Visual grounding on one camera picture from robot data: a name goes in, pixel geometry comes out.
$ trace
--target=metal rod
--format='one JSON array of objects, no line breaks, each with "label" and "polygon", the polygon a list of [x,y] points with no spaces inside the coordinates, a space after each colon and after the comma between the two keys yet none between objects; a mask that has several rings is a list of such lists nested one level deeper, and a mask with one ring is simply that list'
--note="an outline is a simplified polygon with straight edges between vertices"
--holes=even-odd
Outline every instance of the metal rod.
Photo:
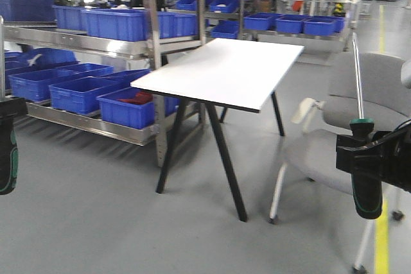
[{"label": "metal rod", "polygon": [[188,100],[181,99],[179,109],[177,110],[177,115],[175,116],[173,130],[171,131],[170,139],[168,140],[166,156],[164,158],[164,163],[161,167],[159,182],[155,190],[159,194],[163,192],[164,186],[166,185],[168,170],[170,168],[170,162],[173,157],[173,152],[175,150],[175,145],[177,143],[177,137],[179,135],[180,127],[184,120],[184,114],[186,112],[187,103]]},{"label": "metal rod", "polygon": [[229,181],[232,198],[234,199],[234,203],[237,208],[238,218],[240,221],[247,221],[247,212],[245,211],[243,198],[241,197],[240,188],[238,187],[236,174],[234,173],[229,150],[227,149],[227,144],[225,143],[224,134],[221,129],[220,122],[218,122],[216,108],[210,103],[206,103],[205,107],[208,111],[211,126],[213,127],[214,137],[216,139],[218,151],[220,152],[221,160],[224,165],[225,174],[227,175],[227,179]]},{"label": "metal rod", "polygon": [[274,107],[275,118],[277,119],[278,130],[280,132],[280,136],[285,136],[283,120],[281,119],[280,108],[278,107],[277,96],[275,95],[275,91],[271,93],[271,100]]},{"label": "metal rod", "polygon": [[355,79],[356,79],[356,88],[357,88],[358,118],[364,119],[360,55],[358,52],[357,34],[355,32],[353,33],[353,48],[354,48],[354,62],[355,62]]},{"label": "metal rod", "polygon": [[6,98],[6,65],[4,63],[4,28],[3,17],[0,16],[0,101]]}]

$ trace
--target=chair backrest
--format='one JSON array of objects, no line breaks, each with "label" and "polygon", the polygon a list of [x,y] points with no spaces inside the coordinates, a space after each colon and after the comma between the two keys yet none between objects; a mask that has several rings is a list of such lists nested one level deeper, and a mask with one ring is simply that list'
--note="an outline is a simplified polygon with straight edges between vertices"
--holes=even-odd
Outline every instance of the chair backrest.
[{"label": "chair backrest", "polygon": [[[404,62],[379,53],[360,55],[364,114],[374,119],[377,130],[393,130],[411,114],[411,90],[401,83]],[[357,117],[354,57],[341,53],[333,66],[323,118],[330,125],[349,128]]]}]

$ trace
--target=chair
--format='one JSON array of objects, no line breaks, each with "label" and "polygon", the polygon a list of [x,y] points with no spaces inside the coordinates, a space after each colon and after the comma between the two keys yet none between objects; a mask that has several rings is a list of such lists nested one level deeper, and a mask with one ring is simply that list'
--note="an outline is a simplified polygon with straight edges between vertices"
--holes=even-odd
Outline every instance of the chair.
[{"label": "chair", "polygon": [[[411,91],[401,84],[400,77],[404,60],[378,53],[364,53],[360,55],[360,63],[365,116],[374,119],[375,130],[395,129],[399,123],[407,120],[411,113]],[[351,53],[342,53],[338,56],[331,75],[327,100],[319,102],[305,99],[292,119],[298,123],[306,118],[306,122],[303,125],[302,136],[293,141],[283,153],[284,163],[277,176],[270,209],[270,222],[273,224],[278,222],[277,208],[288,166],[293,166],[318,183],[343,193],[353,194],[351,175],[335,167],[336,133],[324,129],[308,131],[316,110],[322,111],[325,123],[348,130],[350,120],[358,117],[354,59]],[[403,214],[398,210],[399,195],[396,201],[392,217],[400,220]],[[371,234],[372,223],[373,221],[368,221],[363,233],[353,266],[354,273],[366,273],[361,261]]]}]

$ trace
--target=gray floor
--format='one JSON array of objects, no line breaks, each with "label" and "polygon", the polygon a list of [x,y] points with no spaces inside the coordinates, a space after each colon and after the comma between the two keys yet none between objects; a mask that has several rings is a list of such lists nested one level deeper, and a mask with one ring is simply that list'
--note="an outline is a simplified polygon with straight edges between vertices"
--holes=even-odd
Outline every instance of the gray floor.
[{"label": "gray floor", "polygon": [[[409,57],[411,11],[381,4],[387,52]],[[377,6],[360,23],[362,51],[378,50],[378,26]],[[0,198],[1,273],[349,273],[364,224],[350,196],[290,170],[281,223],[267,223],[279,153],[301,133],[290,123],[292,113],[302,98],[324,98],[328,78],[329,67],[296,64],[283,80],[285,138],[269,102],[260,115],[229,112],[224,130],[248,223],[237,220],[210,127],[189,145],[159,195],[153,145],[19,121],[18,186]],[[390,223],[392,273],[409,272],[410,229],[409,216]],[[364,265],[372,273],[372,245]]]}]

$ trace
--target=chair seat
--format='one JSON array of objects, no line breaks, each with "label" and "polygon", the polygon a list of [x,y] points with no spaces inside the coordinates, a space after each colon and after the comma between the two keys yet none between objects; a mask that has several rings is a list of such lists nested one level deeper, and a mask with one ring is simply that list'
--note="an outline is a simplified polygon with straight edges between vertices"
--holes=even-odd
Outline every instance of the chair seat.
[{"label": "chair seat", "polygon": [[353,194],[351,175],[335,168],[337,135],[314,130],[293,141],[284,151],[284,159],[307,177],[341,191]]}]

